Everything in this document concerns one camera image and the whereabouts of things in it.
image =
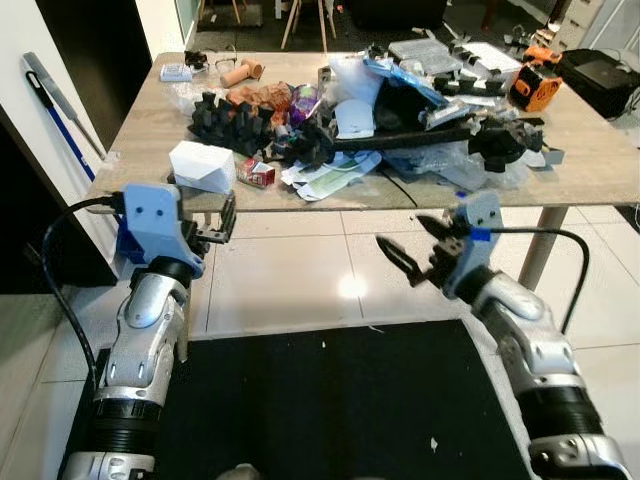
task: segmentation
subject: black wire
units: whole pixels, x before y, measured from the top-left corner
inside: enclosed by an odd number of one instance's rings
[[[567,329],[569,328],[569,321],[571,320],[571,314],[576,307],[576,303],[578,302],[578,297],[580,296],[580,292],[582,291],[582,286],[584,285],[584,281],[587,278],[587,270],[589,269],[589,261],[591,255],[589,254],[589,245],[584,241],[582,237],[576,235],[573,232],[568,230],[562,230],[559,228],[542,228],[542,227],[525,227],[525,228],[491,228],[489,229],[492,233],[544,233],[547,235],[560,235],[562,237],[567,237],[576,242],[580,249],[582,250],[582,268],[580,269],[580,277],[578,277],[578,283],[576,284],[576,288],[573,291],[573,297],[571,298],[571,303],[569,304],[569,309],[567,310],[567,314],[564,316],[564,321],[562,322],[562,328],[560,331],[563,334],[567,333]]]
[[[89,377],[91,378],[91,383],[93,385],[94,391],[98,387],[98,369],[96,367],[96,359],[93,356],[91,345],[89,344],[89,340],[87,339],[84,330],[82,329],[82,325],[80,325],[80,322],[78,321],[78,317],[76,317],[76,314],[73,312],[71,305],[69,305],[67,299],[64,298],[62,292],[53,279],[53,275],[51,273],[51,265],[49,264],[49,256],[53,235],[56,229],[67,219],[67,217],[69,217],[74,212],[77,212],[78,210],[82,210],[85,207],[89,207],[91,205],[109,205],[111,201],[112,197],[98,197],[91,198],[89,200],[83,200],[82,202],[78,202],[68,207],[60,214],[55,222],[53,222],[51,225],[49,225],[49,228],[47,228],[47,231],[44,234],[44,240],[42,241],[42,253],[40,254],[40,257],[42,259],[42,269],[44,271],[44,277],[47,281],[47,285],[49,285],[49,288],[53,292],[53,295],[56,297],[56,300],[58,300],[62,311],[69,319],[69,323],[71,324],[73,331],[78,337],[80,346],[82,347],[84,358],[87,361],[87,367],[89,367]]]
[[[414,207],[418,208],[418,204],[417,204],[417,203],[416,203],[416,201],[413,199],[413,197],[409,194],[409,192],[407,192],[404,188],[402,188],[402,186],[401,186],[398,182],[396,182],[393,178],[391,178],[389,175],[387,175],[387,173],[386,173],[383,169],[380,169],[379,171],[380,171],[380,173],[382,174],[382,176],[383,176],[383,177],[386,177],[386,178],[387,178],[387,180],[389,180],[389,181],[390,181],[391,183],[393,183],[396,187],[398,187],[398,188],[400,189],[400,191],[401,191],[402,193],[404,193],[404,194],[405,194],[405,196],[406,196],[409,200],[411,200],[411,203],[413,203],[413,206],[414,206]]]

